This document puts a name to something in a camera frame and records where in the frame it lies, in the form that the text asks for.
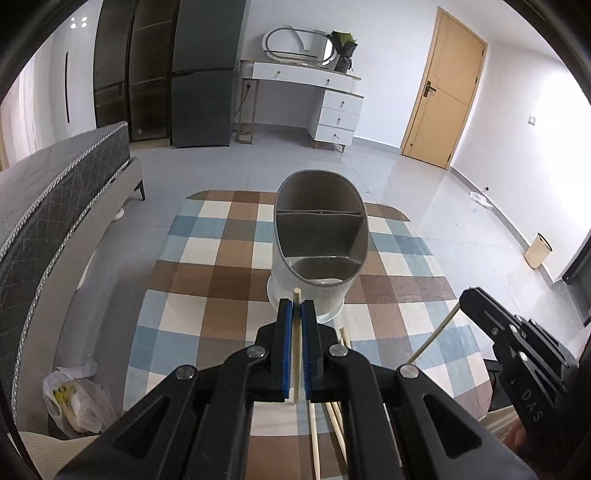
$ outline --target silver rivet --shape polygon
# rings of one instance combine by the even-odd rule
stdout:
[[[406,364],[400,367],[400,375],[404,378],[417,378],[418,368],[411,364]]]
[[[179,380],[189,380],[195,375],[195,368],[191,365],[181,365],[177,368],[176,374]]]
[[[329,347],[329,353],[332,356],[345,356],[347,355],[347,353],[349,353],[349,349],[345,347],[345,345],[340,345],[336,343]]]
[[[267,351],[260,345],[252,345],[246,349],[246,354],[250,358],[262,358]]]

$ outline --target mirror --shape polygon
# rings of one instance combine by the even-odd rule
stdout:
[[[311,66],[327,65],[336,57],[326,32],[289,25],[267,32],[262,49],[273,60]]]

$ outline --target dark gray refrigerator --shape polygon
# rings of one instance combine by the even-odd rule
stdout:
[[[183,0],[171,75],[175,147],[229,145],[248,0]]]

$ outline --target plastic bag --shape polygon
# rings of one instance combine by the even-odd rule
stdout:
[[[481,205],[484,208],[487,208],[489,210],[492,208],[492,205],[488,203],[486,197],[478,192],[470,192],[470,198],[478,205]]]
[[[87,379],[95,373],[90,359],[83,367],[57,367],[43,380],[47,411],[69,438],[104,432],[117,419],[109,389]]]

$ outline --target gray floor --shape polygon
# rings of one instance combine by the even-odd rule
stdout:
[[[253,145],[229,148],[151,148],[133,151],[142,164],[147,199],[133,195],[125,216],[111,224],[75,295],[56,365],[74,366],[93,352],[96,380],[108,385],[121,409],[135,324],[155,260],[182,200],[210,189],[277,191],[291,173],[332,170],[355,184],[366,201],[404,212],[425,239],[456,295],[482,286],[511,312],[533,317],[567,344],[582,328],[562,283],[548,286],[522,258],[503,224],[473,203],[448,172],[373,148],[352,145],[344,154],[314,150],[304,134],[262,133]],[[490,341],[473,326],[480,348]]]

